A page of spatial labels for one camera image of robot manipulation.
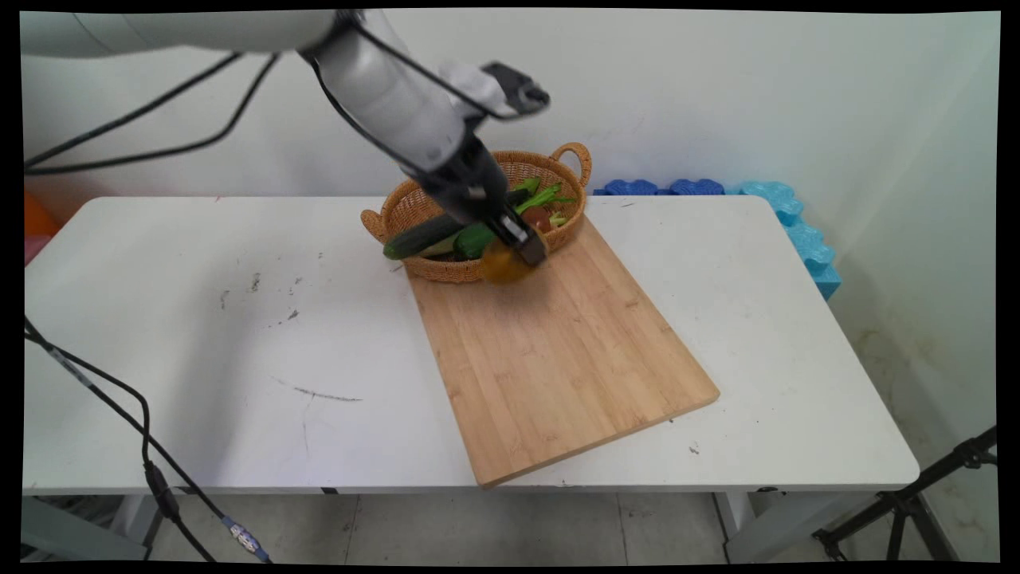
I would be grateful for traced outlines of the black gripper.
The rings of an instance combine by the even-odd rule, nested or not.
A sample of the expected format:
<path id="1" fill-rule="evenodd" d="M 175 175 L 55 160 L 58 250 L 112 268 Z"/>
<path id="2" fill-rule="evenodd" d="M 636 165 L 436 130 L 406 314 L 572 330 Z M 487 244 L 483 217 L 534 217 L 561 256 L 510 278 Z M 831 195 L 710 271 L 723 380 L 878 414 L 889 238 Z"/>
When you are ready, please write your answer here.
<path id="1" fill-rule="evenodd" d="M 547 260 L 545 238 L 510 207 L 506 174 L 477 136 L 466 136 L 440 163 L 413 164 L 413 179 L 450 218 L 463 226 L 484 224 L 524 264 Z"/>

